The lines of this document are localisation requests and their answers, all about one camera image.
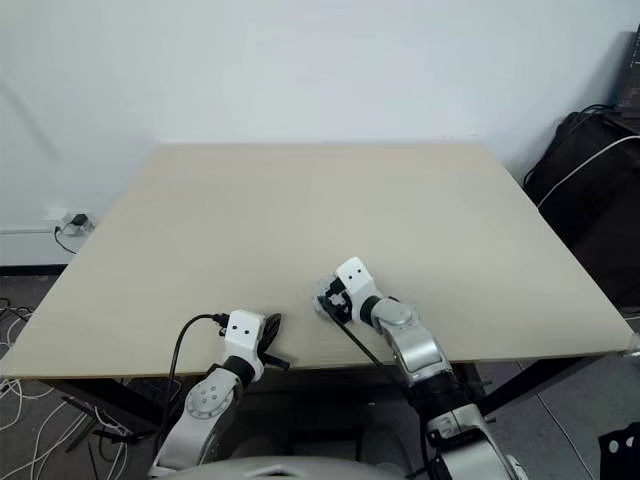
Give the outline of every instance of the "electrical outlet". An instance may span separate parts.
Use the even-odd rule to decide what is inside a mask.
[[[85,224],[82,226],[72,225],[71,221],[76,215],[80,214],[87,216]],[[60,234],[66,236],[86,235],[93,231],[96,226],[96,218],[88,210],[69,210],[62,207],[49,208],[44,221],[51,228],[51,231],[57,227],[61,229]]]

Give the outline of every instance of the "table leg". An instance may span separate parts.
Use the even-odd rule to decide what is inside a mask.
[[[556,382],[572,375],[600,357],[569,357],[538,360],[477,404],[483,415],[488,415],[513,400],[534,395]]]

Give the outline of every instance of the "metal frame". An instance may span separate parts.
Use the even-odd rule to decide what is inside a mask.
[[[599,358],[593,356],[538,360],[492,393],[480,399],[478,408],[486,416],[516,399],[524,399],[535,395],[554,383],[573,375]]]
[[[480,412],[486,416],[510,402],[544,390],[598,358],[600,357],[538,360],[489,395],[483,395],[482,382],[473,364],[453,364],[453,368],[460,379],[470,385]],[[43,382],[106,410],[132,431],[155,431],[162,423],[161,404],[116,380],[62,379]],[[401,392],[389,384],[386,377],[374,367],[289,372],[267,369],[264,378],[246,392],[239,408],[243,410],[259,407],[269,410],[326,403],[366,404],[402,398]]]
[[[106,410],[132,432],[157,430],[162,406],[111,378],[42,380],[57,390]]]

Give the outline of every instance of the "white cable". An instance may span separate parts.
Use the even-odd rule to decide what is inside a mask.
[[[3,388],[5,386],[7,387],[7,389],[4,392],[0,393],[0,400],[2,400],[4,397],[6,397],[7,395],[9,395],[11,393],[11,390],[9,389],[9,385],[11,385],[11,382],[15,383],[16,380],[5,379],[0,384],[1,385],[0,388]]]
[[[76,420],[74,420],[73,423],[76,423],[77,420],[79,420],[81,417],[84,416],[84,413],[80,414]],[[39,462],[42,458],[46,457],[49,453],[51,453],[53,450],[55,450],[56,448],[58,448],[60,445],[62,445],[64,442],[67,441],[67,439],[73,435],[73,433],[78,429],[78,427],[80,427],[80,425],[82,425],[82,422],[77,422],[76,425],[73,427],[73,429],[71,429],[71,431],[69,431],[66,435],[61,435],[60,437],[58,437],[58,439],[56,440],[56,442],[47,450],[45,451],[42,455],[40,455],[38,458],[35,459],[36,462]],[[12,475],[15,475],[16,473],[24,470],[27,467],[30,467],[31,464],[33,463],[33,461],[29,462],[29,463],[25,463],[24,465],[18,467],[18,468],[14,468],[13,470],[11,470],[10,472],[4,474],[2,477],[0,477],[0,480],[6,480],[7,478],[9,478]]]
[[[522,364],[520,363],[520,361],[516,361],[516,363],[518,364],[518,367],[520,367],[520,370],[524,371],[524,368],[522,367]],[[576,447],[576,444],[573,443],[573,440],[569,436],[569,433],[564,428],[564,426],[560,423],[560,420],[558,420],[557,417],[553,414],[553,412],[551,411],[551,409],[547,405],[547,402],[545,402],[543,400],[542,395],[540,395],[539,393],[536,393],[536,397],[538,397],[538,400],[540,400],[540,404],[542,405],[542,407],[547,411],[547,413],[549,414],[549,416],[551,417],[553,422],[558,426],[558,428],[560,429],[560,431],[564,435],[564,438],[567,440],[567,442],[569,442],[569,445],[571,445],[571,448],[573,449],[573,452],[576,454],[576,457],[578,457],[578,460],[580,461],[580,463],[584,467],[585,471],[589,475],[589,478],[591,480],[595,480],[595,477],[593,476],[593,473],[591,473],[591,469],[587,465],[587,462],[585,462],[584,458],[582,458],[582,455],[580,454],[580,451],[578,450],[578,447]]]
[[[120,477],[122,476],[122,474],[124,473],[124,469],[127,466],[127,451],[129,450],[127,444],[124,444],[124,459],[122,460],[122,466],[120,467],[120,470],[118,470],[118,474],[115,476],[115,478],[113,480],[119,480]]]
[[[113,463],[111,464],[111,469],[109,470],[109,474],[107,475],[106,480],[115,480],[111,478],[111,475],[113,475],[113,472],[116,469],[116,464],[118,463],[118,460],[120,459],[120,454],[122,453],[122,451],[124,450],[124,443],[121,443],[120,446],[118,447],[118,452],[116,453],[116,458],[114,458]]]
[[[49,420],[51,420],[51,418],[58,413],[65,405],[68,405],[67,402],[62,402],[60,405],[58,405],[56,408],[54,408],[51,413],[49,413],[49,415],[47,416],[47,418],[44,419],[44,422],[42,422],[42,425],[40,425],[40,428],[38,429],[38,434],[36,435],[36,445],[33,448],[33,460],[31,462],[31,473],[29,478],[31,480],[34,480],[33,478],[33,469],[36,466],[36,457],[38,456],[38,445],[40,444],[40,435],[42,435],[42,430],[44,430],[44,426],[49,423]]]
[[[551,190],[549,190],[547,192],[547,194],[542,197],[542,200],[540,200],[540,203],[538,203],[537,208],[538,210],[540,210],[540,207],[542,206],[542,204],[545,202],[545,200],[547,198],[549,198],[549,195],[551,195],[553,192],[555,192],[558,187],[560,187],[560,185],[562,185],[564,182],[566,182],[567,180],[569,180],[571,177],[573,177],[576,173],[578,173],[580,170],[582,170],[584,167],[586,167],[589,163],[591,163],[593,160],[595,160],[596,158],[598,158],[600,155],[602,155],[603,153],[605,153],[606,151],[608,151],[609,149],[615,147],[616,145],[620,145],[623,142],[626,142],[627,140],[640,140],[640,135],[630,135],[628,137],[624,137],[621,138],[620,140],[616,140],[615,142],[607,145],[606,147],[604,147],[602,150],[600,150],[598,153],[596,153],[595,155],[592,155],[591,157],[589,157],[587,160],[585,160],[584,162],[582,162],[580,165],[578,165],[576,168],[574,168],[573,170],[571,170],[571,172],[569,172],[562,180],[560,180],[558,183],[556,183],[553,187],[551,187]]]
[[[11,384],[9,384],[9,390],[11,390],[13,393],[15,393],[16,395],[19,395],[18,392],[16,392],[13,389],[13,386],[11,386]],[[39,398],[43,398],[46,397],[47,395],[49,395],[51,392],[53,392],[55,390],[55,388],[51,387],[49,388],[49,390],[43,392],[43,393],[39,393],[38,395],[25,395],[24,393],[22,394],[22,398],[24,398],[25,400],[38,400]]]
[[[93,411],[96,414],[96,418],[98,419],[98,422],[100,422],[100,424],[103,427],[115,430],[119,435],[122,435],[122,436],[130,433],[129,430],[125,426],[121,425],[120,423],[116,422],[113,419],[110,419],[110,420],[113,421],[114,423],[106,422],[102,418],[102,416],[100,415],[100,412],[98,411],[98,407],[94,406],[93,407]],[[120,455],[123,452],[124,452],[124,456],[123,456],[123,460],[122,460],[122,465],[120,466],[120,470],[118,470],[118,473],[116,474],[116,476],[112,478],[112,475],[113,475],[113,473],[115,472],[115,469],[116,469],[116,465],[118,464],[118,461],[120,460]],[[126,463],[127,463],[127,452],[128,452],[127,444],[124,443],[124,442],[120,443],[120,446],[118,447],[118,451],[116,452],[116,456],[113,459],[113,463],[111,464],[111,469],[109,470],[109,474],[107,475],[106,480],[118,480],[122,476],[122,473],[124,472],[125,467],[126,467]]]
[[[16,319],[16,321],[13,322],[7,329],[7,343],[9,344],[9,348],[13,347],[13,343],[14,343],[11,341],[11,330],[13,330],[13,327],[15,327],[20,322],[22,322],[22,319],[20,318]]]
[[[78,415],[78,416],[76,417],[76,419],[75,419],[73,422],[71,422],[71,423],[69,424],[69,426],[67,427],[67,429],[66,429],[66,430],[62,433],[62,435],[61,435],[60,437],[58,437],[58,438],[61,438],[62,436],[67,435],[67,433],[69,432],[69,430],[71,430],[71,429],[75,429],[75,428],[78,428],[80,425],[82,425],[82,423],[85,421],[85,419],[86,419],[86,418],[87,418],[87,416],[86,416],[86,415]],[[46,454],[46,456],[45,456],[45,457],[42,459],[42,461],[40,462],[40,466],[38,467],[38,473],[36,473],[36,480],[39,480],[39,479],[40,479],[40,475],[42,474],[42,471],[44,470],[44,466],[46,465],[47,460],[49,460],[49,457],[51,457],[51,454],[52,454],[52,453],[53,453],[53,452],[49,452],[49,453],[47,453],[47,454]]]
[[[18,395],[20,400],[18,401],[18,411],[16,413],[16,418],[14,418],[11,423],[7,423],[6,425],[3,425],[2,427],[0,427],[0,432],[2,432],[3,430],[6,430],[7,428],[15,425],[16,423],[18,423],[18,420],[20,420],[20,414],[22,413],[22,387],[20,386],[20,382],[18,382],[18,390],[20,391],[20,395]]]

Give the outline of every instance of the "black bag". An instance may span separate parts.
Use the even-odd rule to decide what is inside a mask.
[[[538,205],[585,160],[634,134],[602,114],[569,115],[525,179],[525,192]],[[558,187],[540,213],[616,307],[640,309],[640,140],[595,158]]]

